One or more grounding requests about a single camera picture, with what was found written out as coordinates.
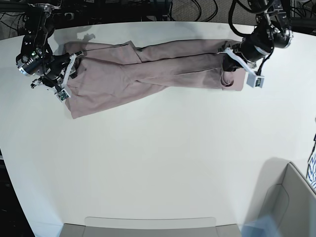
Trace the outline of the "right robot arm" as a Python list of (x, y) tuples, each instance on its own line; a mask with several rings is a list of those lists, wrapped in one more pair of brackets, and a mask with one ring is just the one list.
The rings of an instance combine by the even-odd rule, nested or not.
[(25, 35), (20, 54), (16, 57), (18, 70), (26, 75), (38, 75), (52, 86), (64, 82), (70, 66), (70, 54), (54, 55), (48, 43), (55, 30), (53, 13), (59, 13), (62, 2), (48, 0), (33, 2), (26, 11)]

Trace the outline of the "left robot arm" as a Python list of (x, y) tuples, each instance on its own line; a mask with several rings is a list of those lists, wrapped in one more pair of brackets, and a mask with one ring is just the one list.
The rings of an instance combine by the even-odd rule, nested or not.
[[(249, 13), (255, 14), (255, 29), (250, 34), (238, 31), (233, 25), (236, 5)], [(292, 26), (280, 0), (249, 0), (249, 7), (234, 0), (231, 4), (228, 23), (235, 35), (242, 37), (242, 42), (230, 45), (233, 53), (243, 62), (255, 64), (262, 59), (256, 75), (260, 75), (264, 63), (270, 59), (276, 48), (289, 47), (293, 38)]]

